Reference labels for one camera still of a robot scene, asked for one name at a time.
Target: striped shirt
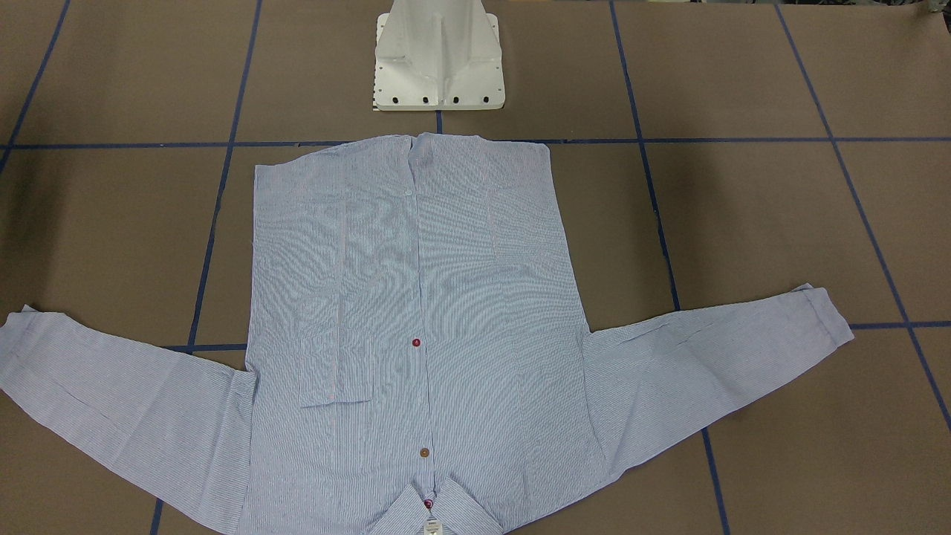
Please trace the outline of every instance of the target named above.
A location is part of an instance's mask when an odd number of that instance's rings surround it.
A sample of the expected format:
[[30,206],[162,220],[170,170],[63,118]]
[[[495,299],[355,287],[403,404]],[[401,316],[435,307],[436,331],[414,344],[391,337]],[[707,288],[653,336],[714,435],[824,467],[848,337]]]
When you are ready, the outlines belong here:
[[543,145],[386,136],[258,166],[254,195],[247,371],[0,328],[27,413],[223,533],[503,533],[852,338],[809,285],[591,332]]

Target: button-up shirt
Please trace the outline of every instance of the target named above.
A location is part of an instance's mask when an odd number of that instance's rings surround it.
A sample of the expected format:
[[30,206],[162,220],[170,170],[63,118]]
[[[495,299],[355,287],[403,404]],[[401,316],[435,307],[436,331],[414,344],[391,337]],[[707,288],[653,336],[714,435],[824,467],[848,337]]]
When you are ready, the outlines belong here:
[[225,533],[499,534],[851,339],[809,285],[591,332],[543,145],[388,136],[258,166],[253,242],[247,371],[61,314],[0,330],[14,400]]

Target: chest pocket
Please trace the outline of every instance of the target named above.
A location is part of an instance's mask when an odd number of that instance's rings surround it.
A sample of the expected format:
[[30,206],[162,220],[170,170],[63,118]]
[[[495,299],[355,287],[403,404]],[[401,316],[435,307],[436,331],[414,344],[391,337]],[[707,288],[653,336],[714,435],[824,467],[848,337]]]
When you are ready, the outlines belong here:
[[495,260],[506,266],[535,260],[548,226],[548,198],[542,189],[534,181],[488,188],[486,201]]
[[374,389],[372,333],[354,303],[378,282],[374,207],[339,199],[295,209],[296,232],[283,240],[293,255],[291,337],[301,407],[369,401]]

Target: shirt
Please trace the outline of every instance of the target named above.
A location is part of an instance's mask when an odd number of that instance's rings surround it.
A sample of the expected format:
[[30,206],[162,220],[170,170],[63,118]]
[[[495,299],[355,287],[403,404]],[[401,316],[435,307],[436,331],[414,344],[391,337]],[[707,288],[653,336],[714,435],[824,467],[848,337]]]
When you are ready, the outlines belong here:
[[545,146],[387,136],[258,166],[247,371],[25,308],[0,386],[198,522],[499,534],[852,338],[825,290],[591,332]]

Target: shirt tag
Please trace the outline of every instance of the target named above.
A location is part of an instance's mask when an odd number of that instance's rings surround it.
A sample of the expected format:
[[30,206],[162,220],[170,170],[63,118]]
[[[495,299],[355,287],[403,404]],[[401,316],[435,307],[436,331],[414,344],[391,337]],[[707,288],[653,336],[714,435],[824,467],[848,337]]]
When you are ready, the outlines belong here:
[[426,521],[426,528],[423,529],[425,535],[442,535],[442,522],[438,520]]

